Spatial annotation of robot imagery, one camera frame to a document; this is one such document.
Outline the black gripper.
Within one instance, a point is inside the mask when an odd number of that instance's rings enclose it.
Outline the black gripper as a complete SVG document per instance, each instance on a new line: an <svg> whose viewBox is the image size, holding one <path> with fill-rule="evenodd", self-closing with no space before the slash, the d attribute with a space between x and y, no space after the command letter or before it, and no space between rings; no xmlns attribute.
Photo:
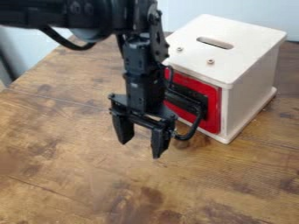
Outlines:
<svg viewBox="0 0 299 224"><path fill-rule="evenodd" d="M165 60L170 45L142 35L118 35L125 60L126 93L111 94L111 114L118 141L126 144L135 136L135 125L153 130L154 159L169 149L177 114L165 106Z"/></svg>

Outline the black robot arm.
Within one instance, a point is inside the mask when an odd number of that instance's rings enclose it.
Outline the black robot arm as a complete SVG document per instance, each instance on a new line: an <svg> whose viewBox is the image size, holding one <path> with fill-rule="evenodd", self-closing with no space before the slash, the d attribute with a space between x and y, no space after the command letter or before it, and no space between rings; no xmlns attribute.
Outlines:
<svg viewBox="0 0 299 224"><path fill-rule="evenodd" d="M117 37L126 67L126 93L109 96L118 141L133 139L137 125L149 128L155 158L169 149L177 120L165 106L162 15L157 0L0 0L0 25L36 29L71 50Z"/></svg>

